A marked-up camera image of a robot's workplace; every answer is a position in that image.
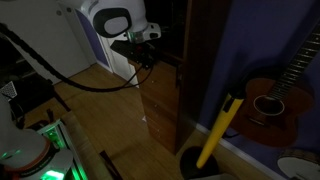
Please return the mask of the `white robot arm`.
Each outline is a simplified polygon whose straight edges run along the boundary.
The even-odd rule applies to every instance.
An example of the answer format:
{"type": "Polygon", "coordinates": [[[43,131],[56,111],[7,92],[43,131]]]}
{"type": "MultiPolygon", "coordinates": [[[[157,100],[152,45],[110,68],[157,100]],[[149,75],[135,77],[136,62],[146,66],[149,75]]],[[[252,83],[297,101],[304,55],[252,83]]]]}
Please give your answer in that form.
{"type": "Polygon", "coordinates": [[[78,10],[93,29],[104,38],[125,35],[125,40],[115,40],[110,48],[150,69],[155,60],[155,48],[150,40],[161,37],[161,28],[146,18],[144,0],[56,0],[78,10]]]}

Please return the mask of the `white robot base green light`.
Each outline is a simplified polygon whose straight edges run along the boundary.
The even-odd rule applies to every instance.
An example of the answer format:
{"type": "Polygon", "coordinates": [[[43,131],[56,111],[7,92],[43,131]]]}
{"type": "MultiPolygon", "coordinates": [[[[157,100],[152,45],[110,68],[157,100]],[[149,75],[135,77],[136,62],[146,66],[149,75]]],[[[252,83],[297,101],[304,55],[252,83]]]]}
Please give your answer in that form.
{"type": "Polygon", "coordinates": [[[0,94],[0,164],[12,180],[88,180],[66,125],[56,120],[38,130],[13,122],[13,82],[0,94]]]}

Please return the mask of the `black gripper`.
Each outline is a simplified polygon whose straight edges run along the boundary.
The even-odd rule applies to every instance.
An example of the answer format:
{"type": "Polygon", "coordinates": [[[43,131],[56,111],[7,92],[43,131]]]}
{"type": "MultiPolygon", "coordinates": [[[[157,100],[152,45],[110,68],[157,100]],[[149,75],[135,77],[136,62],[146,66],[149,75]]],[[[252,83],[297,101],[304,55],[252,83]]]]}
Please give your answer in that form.
{"type": "Polygon", "coordinates": [[[155,47],[150,43],[136,45],[134,48],[134,61],[137,64],[141,64],[144,69],[150,69],[155,63],[154,53],[155,47]]]}

